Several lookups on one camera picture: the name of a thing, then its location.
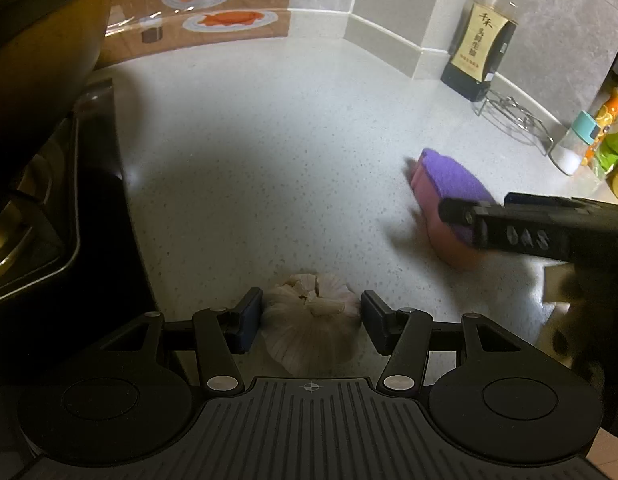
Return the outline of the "cartoon chef wall sticker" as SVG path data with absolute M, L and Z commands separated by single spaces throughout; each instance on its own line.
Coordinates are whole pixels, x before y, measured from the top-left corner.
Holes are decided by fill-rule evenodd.
M 0 51 L 49 15 L 54 38 L 74 32 L 103 68 L 199 44 L 284 37 L 289 0 L 0 0 Z

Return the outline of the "green vegetable bag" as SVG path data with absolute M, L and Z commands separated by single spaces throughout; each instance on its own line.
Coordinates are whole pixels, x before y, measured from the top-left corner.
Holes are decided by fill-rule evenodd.
M 596 175 L 606 177 L 618 165 L 618 131 L 609 133 L 598 147 L 594 160 Z

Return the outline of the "garlic bulb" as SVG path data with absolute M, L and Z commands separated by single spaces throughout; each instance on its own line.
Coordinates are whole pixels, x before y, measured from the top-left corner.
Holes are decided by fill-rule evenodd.
M 361 326 L 360 300 L 334 274 L 294 274 L 263 295 L 261 332 L 268 353 L 294 376 L 350 361 Z

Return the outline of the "orange juice bottle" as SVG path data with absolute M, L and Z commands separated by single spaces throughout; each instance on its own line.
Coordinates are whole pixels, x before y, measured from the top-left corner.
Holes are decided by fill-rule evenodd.
M 596 113 L 594 120 L 600 127 L 600 131 L 596 134 L 593 143 L 589 146 L 582 164 L 587 165 L 593 158 L 596 149 L 602 143 L 606 133 L 612 123 L 618 116 L 618 84 L 612 89 L 609 99 L 600 107 Z

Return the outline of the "soy sauce bottle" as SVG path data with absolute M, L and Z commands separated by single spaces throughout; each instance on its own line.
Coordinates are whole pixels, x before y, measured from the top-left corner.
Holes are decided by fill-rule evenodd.
M 470 102 L 484 99 L 516 28 L 516 0 L 473 0 L 441 81 Z

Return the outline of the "salt shaker teal lid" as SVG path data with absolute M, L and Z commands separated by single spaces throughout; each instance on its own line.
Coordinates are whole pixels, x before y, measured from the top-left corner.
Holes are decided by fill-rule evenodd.
M 600 126 L 585 110 L 582 110 L 572 122 L 570 128 L 551 148 L 548 157 L 553 164 L 566 174 L 572 176 L 581 166 L 582 160 L 589 146 L 597 137 Z

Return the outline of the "black gas stove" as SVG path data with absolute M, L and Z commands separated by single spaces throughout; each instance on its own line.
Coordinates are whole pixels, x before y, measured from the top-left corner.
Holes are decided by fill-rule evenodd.
M 110 80 L 85 88 L 58 140 L 60 185 L 32 208 L 30 246 L 0 288 L 0 452 L 126 464 L 177 440 L 192 401 L 160 343 Z

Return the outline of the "black wok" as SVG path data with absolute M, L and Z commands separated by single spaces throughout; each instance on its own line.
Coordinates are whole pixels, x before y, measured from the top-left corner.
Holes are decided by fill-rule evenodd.
M 47 120 L 91 72 L 111 0 L 0 0 L 0 122 Z

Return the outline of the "pink purple sponge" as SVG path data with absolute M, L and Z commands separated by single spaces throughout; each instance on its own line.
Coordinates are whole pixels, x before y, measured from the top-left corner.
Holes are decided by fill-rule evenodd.
M 474 270 L 482 253 L 473 246 L 467 209 L 493 205 L 492 194 L 463 165 L 431 148 L 413 160 L 408 181 L 436 256 L 455 270 Z

